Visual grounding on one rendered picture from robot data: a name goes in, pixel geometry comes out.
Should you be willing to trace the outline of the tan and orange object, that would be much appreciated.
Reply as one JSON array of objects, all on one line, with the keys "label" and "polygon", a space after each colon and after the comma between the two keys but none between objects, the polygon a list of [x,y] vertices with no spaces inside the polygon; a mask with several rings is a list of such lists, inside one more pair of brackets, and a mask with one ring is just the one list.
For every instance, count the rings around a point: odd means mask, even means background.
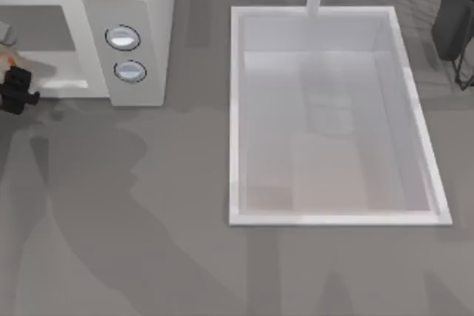
[{"label": "tan and orange object", "polygon": [[16,66],[16,53],[10,47],[0,44],[0,71]]}]

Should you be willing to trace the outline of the white sink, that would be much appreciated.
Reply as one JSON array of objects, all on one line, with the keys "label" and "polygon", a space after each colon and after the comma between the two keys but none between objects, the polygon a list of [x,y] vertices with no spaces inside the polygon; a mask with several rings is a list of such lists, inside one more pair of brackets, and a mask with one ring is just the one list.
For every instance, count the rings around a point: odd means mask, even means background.
[{"label": "white sink", "polygon": [[230,11],[232,226],[453,222],[389,6]]}]

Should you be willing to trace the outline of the small microwave knob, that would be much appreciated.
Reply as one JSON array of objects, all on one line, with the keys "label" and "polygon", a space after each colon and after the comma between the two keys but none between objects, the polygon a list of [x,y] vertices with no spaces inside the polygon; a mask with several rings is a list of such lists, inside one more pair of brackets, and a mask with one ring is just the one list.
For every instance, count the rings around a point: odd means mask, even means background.
[{"label": "small microwave knob", "polygon": [[134,60],[116,63],[113,72],[118,79],[130,84],[139,83],[147,77],[146,67]]}]

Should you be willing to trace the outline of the pale microwave oven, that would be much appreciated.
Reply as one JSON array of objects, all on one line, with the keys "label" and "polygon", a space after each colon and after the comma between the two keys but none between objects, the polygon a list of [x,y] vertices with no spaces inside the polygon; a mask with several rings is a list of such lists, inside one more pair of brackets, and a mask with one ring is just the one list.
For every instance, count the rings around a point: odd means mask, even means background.
[{"label": "pale microwave oven", "polygon": [[[30,89],[45,98],[106,98],[115,107],[164,103],[174,0],[0,0],[0,21],[17,32],[16,65],[32,74]],[[105,31],[135,29],[140,45],[114,50]],[[116,63],[147,69],[135,84],[118,79]]]}]

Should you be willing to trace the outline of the pale grey rounded box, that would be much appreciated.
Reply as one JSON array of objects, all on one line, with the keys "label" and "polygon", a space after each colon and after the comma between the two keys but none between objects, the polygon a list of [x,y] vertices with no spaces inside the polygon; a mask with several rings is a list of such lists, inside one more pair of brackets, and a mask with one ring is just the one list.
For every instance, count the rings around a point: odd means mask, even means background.
[{"label": "pale grey rounded box", "polygon": [[11,47],[16,43],[17,32],[10,24],[0,21],[0,44]]}]

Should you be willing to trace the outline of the large microwave knob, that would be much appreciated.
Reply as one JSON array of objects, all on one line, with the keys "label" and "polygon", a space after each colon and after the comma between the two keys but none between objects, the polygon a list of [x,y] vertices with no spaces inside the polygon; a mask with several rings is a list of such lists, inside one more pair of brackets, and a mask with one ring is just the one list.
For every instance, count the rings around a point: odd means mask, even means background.
[{"label": "large microwave knob", "polygon": [[132,51],[141,43],[139,33],[130,26],[120,24],[116,27],[109,28],[104,34],[106,42],[118,51]]}]

